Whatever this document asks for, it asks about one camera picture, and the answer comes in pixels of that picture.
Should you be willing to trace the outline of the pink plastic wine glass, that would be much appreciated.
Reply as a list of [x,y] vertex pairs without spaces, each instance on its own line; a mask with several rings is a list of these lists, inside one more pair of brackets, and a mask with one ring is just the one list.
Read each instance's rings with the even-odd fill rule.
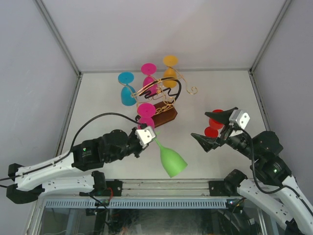
[[[155,79],[152,77],[152,75],[156,72],[157,67],[153,63],[146,63],[142,65],[141,72],[146,75],[146,78],[143,80],[143,87],[148,86],[152,82],[155,81]],[[151,94],[155,94],[157,92],[157,85],[154,84],[150,88],[147,89],[151,92]]]
[[154,105],[151,103],[142,103],[137,108],[137,113],[140,116],[138,120],[139,123],[151,126],[153,129],[155,128],[155,123],[152,119],[156,113],[156,108]]

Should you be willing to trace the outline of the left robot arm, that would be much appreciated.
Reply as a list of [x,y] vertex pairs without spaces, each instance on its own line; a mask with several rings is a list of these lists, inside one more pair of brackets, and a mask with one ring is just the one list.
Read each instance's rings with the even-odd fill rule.
[[100,169],[129,155],[138,158],[156,136],[151,126],[133,128],[130,134],[115,129],[51,160],[31,166],[11,164],[8,176],[14,183],[6,188],[6,197],[15,204],[26,204],[53,194],[107,195]]

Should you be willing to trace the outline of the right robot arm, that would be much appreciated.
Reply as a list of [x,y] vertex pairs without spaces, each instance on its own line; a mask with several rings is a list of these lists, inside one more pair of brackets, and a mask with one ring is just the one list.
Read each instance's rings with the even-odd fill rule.
[[205,152],[228,145],[251,161],[252,179],[238,169],[222,181],[227,196],[239,195],[273,217],[287,235],[313,233],[313,206],[298,186],[290,168],[280,158],[283,146],[273,131],[251,137],[245,130],[250,116],[237,107],[205,115],[223,124],[218,137],[191,133]]

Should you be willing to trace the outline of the green plastic wine glass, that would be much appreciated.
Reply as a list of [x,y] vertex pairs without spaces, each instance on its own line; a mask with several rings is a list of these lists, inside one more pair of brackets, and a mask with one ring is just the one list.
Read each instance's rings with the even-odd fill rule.
[[170,178],[179,175],[182,171],[184,171],[187,168],[188,163],[183,159],[183,157],[178,152],[171,148],[163,146],[159,142],[157,137],[154,138],[154,141],[156,142],[160,149],[161,164]]

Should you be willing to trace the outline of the gold wire wine glass rack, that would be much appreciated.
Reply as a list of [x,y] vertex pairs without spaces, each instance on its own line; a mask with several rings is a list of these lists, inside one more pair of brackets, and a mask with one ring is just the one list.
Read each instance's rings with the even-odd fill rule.
[[[178,113],[174,107],[174,104],[178,100],[182,91],[181,81],[185,82],[185,89],[189,94],[194,95],[198,92],[198,88],[195,86],[188,88],[187,81],[183,75],[177,69],[173,69],[177,74],[177,80],[172,77],[161,77],[156,79],[153,74],[152,77],[155,79],[155,81],[148,86],[142,87],[140,90],[135,91],[135,93],[132,95],[132,97],[136,99],[136,108],[138,108],[142,103],[151,103],[155,106],[156,113],[152,117],[155,123],[155,127],[164,125],[176,118]],[[162,83],[165,80],[174,80],[177,82],[177,85],[174,88],[166,88]],[[154,84],[157,85],[157,90],[155,94],[151,94],[151,92],[147,89]],[[140,116],[137,113],[135,120],[138,122],[139,118]]]

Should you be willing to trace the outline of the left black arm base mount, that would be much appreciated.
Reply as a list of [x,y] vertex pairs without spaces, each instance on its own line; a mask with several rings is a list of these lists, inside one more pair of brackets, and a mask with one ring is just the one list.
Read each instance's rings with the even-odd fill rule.
[[109,180],[106,181],[107,189],[104,192],[105,196],[121,196],[123,182],[120,180]]

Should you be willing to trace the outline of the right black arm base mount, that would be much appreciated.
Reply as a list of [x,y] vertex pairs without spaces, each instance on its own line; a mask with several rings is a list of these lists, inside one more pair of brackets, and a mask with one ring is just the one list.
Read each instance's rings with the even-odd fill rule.
[[213,180],[208,182],[209,194],[213,197],[228,196],[223,180]]

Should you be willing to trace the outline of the blue plastic wine glass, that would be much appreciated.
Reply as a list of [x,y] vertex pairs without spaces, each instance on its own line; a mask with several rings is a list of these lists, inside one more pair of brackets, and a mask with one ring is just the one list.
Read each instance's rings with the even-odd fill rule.
[[134,75],[131,72],[122,72],[118,76],[118,82],[123,85],[121,90],[121,102],[125,106],[133,106],[136,104],[136,99],[132,97],[135,90],[130,83],[133,82]]

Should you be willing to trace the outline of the red plastic wine glass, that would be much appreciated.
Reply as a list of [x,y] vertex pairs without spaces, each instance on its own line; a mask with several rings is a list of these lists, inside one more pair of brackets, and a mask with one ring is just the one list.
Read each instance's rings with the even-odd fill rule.
[[219,131],[224,127],[222,123],[215,121],[212,118],[209,118],[209,126],[204,130],[206,137],[216,138],[219,135]]

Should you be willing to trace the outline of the orange plastic wine glass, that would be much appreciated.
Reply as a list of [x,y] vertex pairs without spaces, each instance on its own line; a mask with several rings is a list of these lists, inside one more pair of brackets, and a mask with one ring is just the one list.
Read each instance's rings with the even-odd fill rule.
[[[163,77],[172,77],[177,80],[177,74],[173,69],[173,66],[178,63],[178,58],[174,55],[167,55],[163,58],[163,63],[167,67]],[[177,85],[177,82],[174,80],[165,80],[162,83],[166,88],[174,88]]]

